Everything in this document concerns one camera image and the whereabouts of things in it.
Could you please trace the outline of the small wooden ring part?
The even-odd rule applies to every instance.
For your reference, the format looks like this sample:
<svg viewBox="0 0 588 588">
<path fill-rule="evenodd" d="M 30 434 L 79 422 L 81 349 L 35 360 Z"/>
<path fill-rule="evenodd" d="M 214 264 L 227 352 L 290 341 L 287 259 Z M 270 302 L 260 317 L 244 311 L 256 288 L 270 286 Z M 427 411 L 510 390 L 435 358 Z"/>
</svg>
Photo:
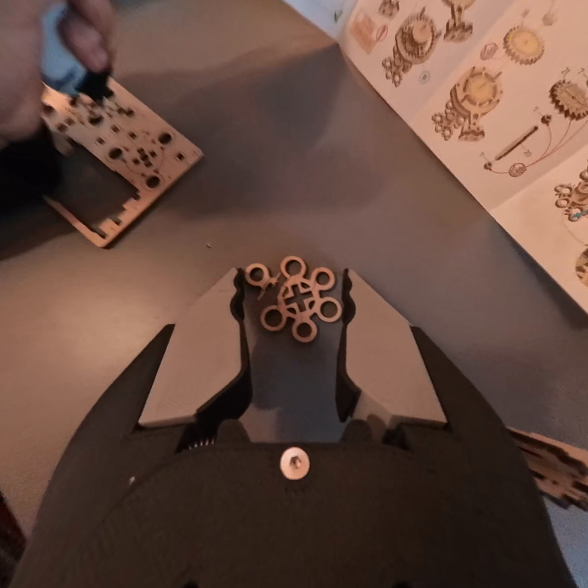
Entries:
<svg viewBox="0 0 588 588">
<path fill-rule="evenodd" d="M 269 288 L 278 284 L 281 275 L 280 271 L 273 275 L 271 270 L 261 263 L 253 263 L 245 269 L 246 282 L 252 287 L 259 288 L 257 300 L 261 300 Z"/>
</svg>

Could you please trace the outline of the wooden parts sheet with cutouts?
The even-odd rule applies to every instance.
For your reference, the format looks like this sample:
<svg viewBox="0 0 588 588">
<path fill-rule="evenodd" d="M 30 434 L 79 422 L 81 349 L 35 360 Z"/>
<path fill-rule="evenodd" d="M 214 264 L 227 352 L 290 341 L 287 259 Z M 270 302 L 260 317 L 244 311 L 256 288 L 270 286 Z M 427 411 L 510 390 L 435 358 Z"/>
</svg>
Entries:
<svg viewBox="0 0 588 588">
<path fill-rule="evenodd" d="M 158 114 L 110 79 L 111 96 L 98 105 L 85 94 L 72 97 L 45 86 L 43 120 L 62 153 L 83 147 L 136 193 L 95 228 L 55 198 L 48 205 L 92 244 L 105 248 L 132 226 L 187 171 L 202 151 Z"/>
</svg>

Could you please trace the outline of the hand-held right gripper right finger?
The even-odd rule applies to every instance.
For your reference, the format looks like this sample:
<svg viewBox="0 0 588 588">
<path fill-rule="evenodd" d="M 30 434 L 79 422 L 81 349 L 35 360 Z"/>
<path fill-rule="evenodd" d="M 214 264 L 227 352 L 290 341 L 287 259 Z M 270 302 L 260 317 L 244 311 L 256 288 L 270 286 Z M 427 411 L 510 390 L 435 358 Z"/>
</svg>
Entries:
<svg viewBox="0 0 588 588">
<path fill-rule="evenodd" d="M 443 430 L 447 418 L 411 323 L 354 270 L 342 280 L 336 359 L 339 421 L 365 422 L 384 441 L 401 425 Z"/>
</svg>

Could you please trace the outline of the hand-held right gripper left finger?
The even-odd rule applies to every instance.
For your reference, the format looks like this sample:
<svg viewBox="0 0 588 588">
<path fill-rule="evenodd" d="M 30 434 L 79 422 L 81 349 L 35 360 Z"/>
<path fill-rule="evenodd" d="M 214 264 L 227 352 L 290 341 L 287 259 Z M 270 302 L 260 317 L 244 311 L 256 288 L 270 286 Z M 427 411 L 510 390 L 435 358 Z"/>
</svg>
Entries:
<svg viewBox="0 0 588 588">
<path fill-rule="evenodd" d="M 231 268 L 180 314 L 138 425 L 194 422 L 237 382 L 246 362 L 241 294 L 242 273 Z"/>
</svg>

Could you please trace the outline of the wooden flower-shaped ring part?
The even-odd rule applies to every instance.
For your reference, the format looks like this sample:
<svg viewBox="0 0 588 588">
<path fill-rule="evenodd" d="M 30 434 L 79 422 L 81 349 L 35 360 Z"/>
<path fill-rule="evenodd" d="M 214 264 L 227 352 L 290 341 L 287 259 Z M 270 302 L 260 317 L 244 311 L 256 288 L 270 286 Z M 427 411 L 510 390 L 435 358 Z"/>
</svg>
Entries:
<svg viewBox="0 0 588 588">
<path fill-rule="evenodd" d="M 318 334 L 314 318 L 325 323 L 342 316 L 341 303 L 324 293 L 336 284 L 334 273 L 324 267 L 308 273 L 306 262 L 297 256 L 287 256 L 280 264 L 281 283 L 276 303 L 261 312 L 261 326 L 269 332 L 281 331 L 291 321 L 291 333 L 299 343 L 311 343 Z"/>
</svg>

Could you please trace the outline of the person's left forearm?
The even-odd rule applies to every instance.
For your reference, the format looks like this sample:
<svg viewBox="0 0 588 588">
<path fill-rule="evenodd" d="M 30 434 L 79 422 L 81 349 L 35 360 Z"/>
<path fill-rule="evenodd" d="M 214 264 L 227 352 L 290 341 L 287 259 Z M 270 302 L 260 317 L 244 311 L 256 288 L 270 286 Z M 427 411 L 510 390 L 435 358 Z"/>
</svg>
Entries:
<svg viewBox="0 0 588 588">
<path fill-rule="evenodd" d="M 1 215 L 52 195 L 62 178 L 61 154 L 47 126 L 9 143 L 1 150 Z"/>
</svg>

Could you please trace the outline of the person's left hand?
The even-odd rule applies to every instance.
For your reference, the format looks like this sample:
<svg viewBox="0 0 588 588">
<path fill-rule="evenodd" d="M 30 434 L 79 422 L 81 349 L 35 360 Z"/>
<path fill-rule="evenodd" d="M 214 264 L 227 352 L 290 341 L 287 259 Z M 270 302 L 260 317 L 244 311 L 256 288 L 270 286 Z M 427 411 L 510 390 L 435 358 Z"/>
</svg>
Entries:
<svg viewBox="0 0 588 588">
<path fill-rule="evenodd" d="M 52 1 L 1 1 L 1 148 L 32 136 L 40 126 L 41 20 Z M 84 67 L 112 65 L 115 11 L 111 1 L 67 1 L 63 43 Z"/>
</svg>

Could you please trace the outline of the folded paper instruction booklet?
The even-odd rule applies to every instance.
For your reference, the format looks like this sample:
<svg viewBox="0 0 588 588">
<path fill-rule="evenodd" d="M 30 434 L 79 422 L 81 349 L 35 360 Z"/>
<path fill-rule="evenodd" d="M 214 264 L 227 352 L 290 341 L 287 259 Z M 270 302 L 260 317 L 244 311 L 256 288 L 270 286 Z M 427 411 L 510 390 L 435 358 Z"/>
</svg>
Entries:
<svg viewBox="0 0 588 588">
<path fill-rule="evenodd" d="M 357 1 L 341 48 L 587 311 L 587 1 Z"/>
</svg>

